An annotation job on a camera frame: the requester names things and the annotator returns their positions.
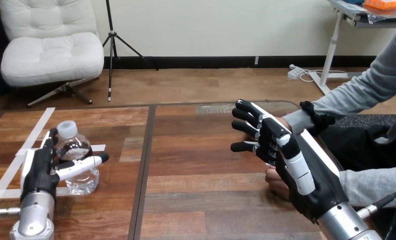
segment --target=white wall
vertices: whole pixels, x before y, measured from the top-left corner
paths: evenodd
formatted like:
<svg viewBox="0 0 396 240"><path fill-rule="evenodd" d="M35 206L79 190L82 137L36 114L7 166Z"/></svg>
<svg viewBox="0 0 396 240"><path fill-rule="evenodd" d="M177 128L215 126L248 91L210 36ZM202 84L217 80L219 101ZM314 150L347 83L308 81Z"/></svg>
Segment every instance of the white wall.
<svg viewBox="0 0 396 240"><path fill-rule="evenodd" d="M101 40L104 0L91 0ZM335 16L326 0L110 0L114 29L144 56L326 55ZM343 22L337 55L377 55L393 29ZM119 56L135 56L117 42ZM109 55L109 44L105 46Z"/></svg>

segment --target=black strap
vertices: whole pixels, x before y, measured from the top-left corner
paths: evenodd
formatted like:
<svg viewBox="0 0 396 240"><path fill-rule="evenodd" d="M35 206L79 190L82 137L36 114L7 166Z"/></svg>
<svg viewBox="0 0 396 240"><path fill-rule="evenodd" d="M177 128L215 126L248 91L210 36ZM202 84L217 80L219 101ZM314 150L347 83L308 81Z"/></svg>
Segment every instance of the black strap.
<svg viewBox="0 0 396 240"><path fill-rule="evenodd" d="M304 112L306 112L310 116L311 121L314 123L314 127L308 129L308 132L310 132L312 136L319 135L329 125L335 123L335 118L332 116L326 114L316 114L314 111L314 105L309 101L302 101L299 103L299 106Z"/></svg>

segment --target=power strip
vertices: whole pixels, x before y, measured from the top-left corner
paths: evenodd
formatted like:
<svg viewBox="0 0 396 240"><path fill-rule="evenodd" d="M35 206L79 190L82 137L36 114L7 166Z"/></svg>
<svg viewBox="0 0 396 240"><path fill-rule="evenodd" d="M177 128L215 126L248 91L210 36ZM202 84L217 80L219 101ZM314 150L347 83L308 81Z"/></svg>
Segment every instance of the power strip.
<svg viewBox="0 0 396 240"><path fill-rule="evenodd" d="M304 74L304 70L300 67L294 67L291 71L288 72L288 78L297 79Z"/></svg>

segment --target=orange container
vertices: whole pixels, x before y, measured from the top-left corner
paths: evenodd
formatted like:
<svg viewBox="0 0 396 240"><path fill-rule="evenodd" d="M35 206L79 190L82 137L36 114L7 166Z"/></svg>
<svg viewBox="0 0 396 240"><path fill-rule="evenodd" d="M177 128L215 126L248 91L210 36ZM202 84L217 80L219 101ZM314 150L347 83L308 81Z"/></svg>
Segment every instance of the orange container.
<svg viewBox="0 0 396 240"><path fill-rule="evenodd" d="M390 10L396 9L396 0L365 0L364 5L382 10Z"/></svg>

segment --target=bottle cap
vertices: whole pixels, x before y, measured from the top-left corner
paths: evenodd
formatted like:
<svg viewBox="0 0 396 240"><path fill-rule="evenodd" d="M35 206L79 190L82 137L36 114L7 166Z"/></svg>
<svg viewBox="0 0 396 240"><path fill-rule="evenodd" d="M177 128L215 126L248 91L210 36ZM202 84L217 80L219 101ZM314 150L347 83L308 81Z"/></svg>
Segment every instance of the bottle cap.
<svg viewBox="0 0 396 240"><path fill-rule="evenodd" d="M63 121L62 123L58 124L58 132L59 135L63 139L69 139L77 135L77 125L73 121Z"/></svg>

